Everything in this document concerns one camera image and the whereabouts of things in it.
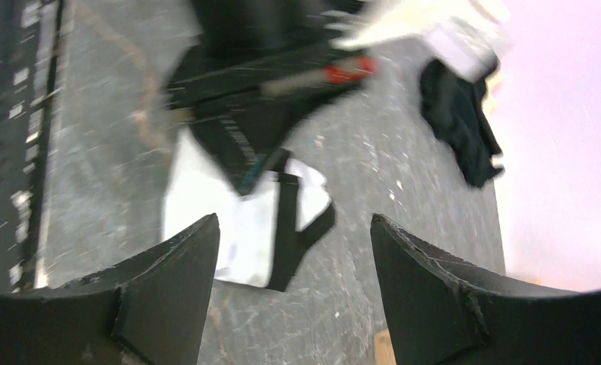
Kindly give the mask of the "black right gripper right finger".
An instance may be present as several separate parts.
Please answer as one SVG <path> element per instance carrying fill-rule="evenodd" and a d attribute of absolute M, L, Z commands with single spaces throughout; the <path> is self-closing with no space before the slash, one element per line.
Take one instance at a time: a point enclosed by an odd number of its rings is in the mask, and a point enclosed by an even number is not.
<path fill-rule="evenodd" d="M 601 364 L 601 290 L 497 274 L 383 214 L 370 236 L 399 364 Z"/>

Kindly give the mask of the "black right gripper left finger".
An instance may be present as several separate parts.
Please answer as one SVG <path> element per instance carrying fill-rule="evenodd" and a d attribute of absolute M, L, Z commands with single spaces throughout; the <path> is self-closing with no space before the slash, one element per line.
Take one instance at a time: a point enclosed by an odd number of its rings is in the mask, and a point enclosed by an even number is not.
<path fill-rule="evenodd" d="M 195 364 L 220 240 L 215 214 L 58 288 L 0 294 L 0 364 Z"/>

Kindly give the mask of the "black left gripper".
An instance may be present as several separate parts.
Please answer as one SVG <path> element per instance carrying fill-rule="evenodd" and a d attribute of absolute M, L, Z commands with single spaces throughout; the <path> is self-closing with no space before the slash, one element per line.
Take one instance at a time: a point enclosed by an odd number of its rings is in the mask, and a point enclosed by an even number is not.
<path fill-rule="evenodd" d="M 365 49 L 341 50 L 365 1 L 190 1 L 201 32 L 167 79 L 170 109 L 240 195 L 274 165 L 291 132 L 372 72 Z"/>

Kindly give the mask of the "white black garment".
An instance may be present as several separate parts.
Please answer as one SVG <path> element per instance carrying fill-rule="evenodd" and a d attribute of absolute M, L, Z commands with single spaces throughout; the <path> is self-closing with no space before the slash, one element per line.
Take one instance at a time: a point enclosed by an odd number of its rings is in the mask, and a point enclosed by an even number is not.
<path fill-rule="evenodd" d="M 283 149 L 280 159 L 240 196 L 197 143 L 180 129 L 162 203 L 167 240 L 211 213 L 218 217 L 219 281 L 284 292 L 308 250 L 334 225 L 326 177 Z"/>

